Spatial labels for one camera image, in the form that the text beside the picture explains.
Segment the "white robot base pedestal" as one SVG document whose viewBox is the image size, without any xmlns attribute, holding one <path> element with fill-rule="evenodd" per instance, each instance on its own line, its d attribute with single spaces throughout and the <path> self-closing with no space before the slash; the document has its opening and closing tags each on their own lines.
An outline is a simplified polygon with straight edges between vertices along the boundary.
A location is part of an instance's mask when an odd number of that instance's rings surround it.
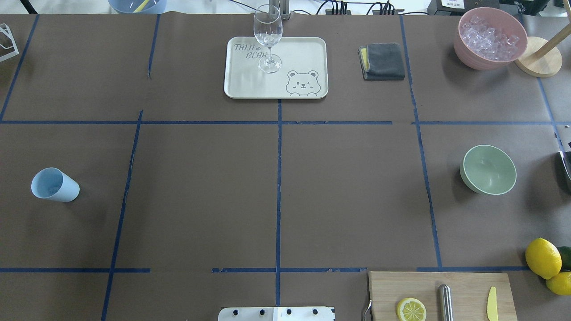
<svg viewBox="0 0 571 321">
<path fill-rule="evenodd" d="M 333 308 L 327 306 L 227 307 L 219 321 L 334 321 Z"/>
</svg>

